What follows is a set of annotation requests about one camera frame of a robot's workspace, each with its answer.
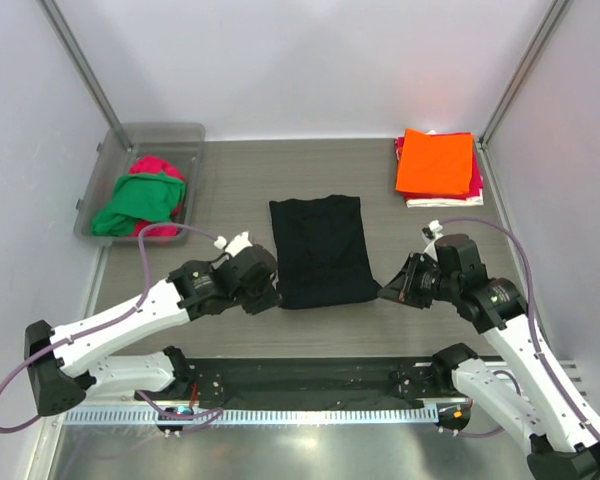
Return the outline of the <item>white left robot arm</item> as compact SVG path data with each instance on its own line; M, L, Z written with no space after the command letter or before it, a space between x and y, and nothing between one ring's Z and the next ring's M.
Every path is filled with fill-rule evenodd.
M88 398L126 391L180 399L194 374L173 346L144 356L119 350L145 337L199 318L241 307L256 315L277 306L277 262L263 246L230 248L213 261L191 260L153 285L146 295L72 324L40 320L26 328L27 373L42 417L58 415Z

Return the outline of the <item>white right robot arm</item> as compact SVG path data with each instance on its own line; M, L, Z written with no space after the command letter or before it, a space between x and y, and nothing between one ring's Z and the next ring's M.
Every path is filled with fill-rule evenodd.
M516 393L464 343L431 357L430 379L442 395L476 401L520 446L536 479L600 479L600 415L574 386L535 324L516 285L488 274L476 243L465 234L427 227L421 253L378 295L425 309L453 305L509 367Z

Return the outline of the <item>black t shirt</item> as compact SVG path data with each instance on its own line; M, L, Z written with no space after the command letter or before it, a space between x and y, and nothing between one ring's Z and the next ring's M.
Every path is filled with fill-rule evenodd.
M277 288L286 310L304 310L377 298L357 196L271 201L278 260Z

